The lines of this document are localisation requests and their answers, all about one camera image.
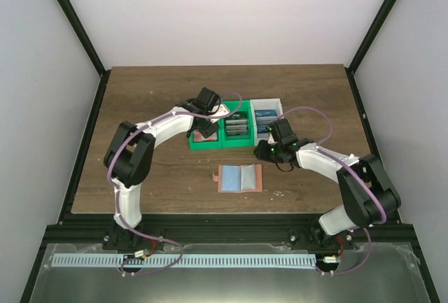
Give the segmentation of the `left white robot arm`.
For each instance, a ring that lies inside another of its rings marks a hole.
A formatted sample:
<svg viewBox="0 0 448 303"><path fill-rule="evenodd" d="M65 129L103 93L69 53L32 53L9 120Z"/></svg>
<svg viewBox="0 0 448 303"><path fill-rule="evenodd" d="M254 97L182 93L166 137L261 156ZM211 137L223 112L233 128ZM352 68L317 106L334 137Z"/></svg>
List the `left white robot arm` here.
<svg viewBox="0 0 448 303"><path fill-rule="evenodd" d="M122 122L104 156L107 181L113 186L115 213L121 227L118 241L129 250L138 248L143 239L170 243L162 237L144 234L138 224L142 220L141 184L149 175L154 150L170 138L195 130L210 136L218 129L218 121L231 115L221 97L202 88L199 95L184 100L162 115L137 124Z"/></svg>

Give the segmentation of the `pink leather card holder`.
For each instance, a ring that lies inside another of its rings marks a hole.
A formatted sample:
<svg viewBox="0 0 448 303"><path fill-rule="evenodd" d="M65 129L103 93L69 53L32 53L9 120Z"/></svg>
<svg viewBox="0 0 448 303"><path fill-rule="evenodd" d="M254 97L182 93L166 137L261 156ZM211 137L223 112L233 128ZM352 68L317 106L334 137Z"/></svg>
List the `pink leather card holder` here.
<svg viewBox="0 0 448 303"><path fill-rule="evenodd" d="M263 191L263 172L260 164L220 165L218 173L213 174L212 179L221 193Z"/></svg>

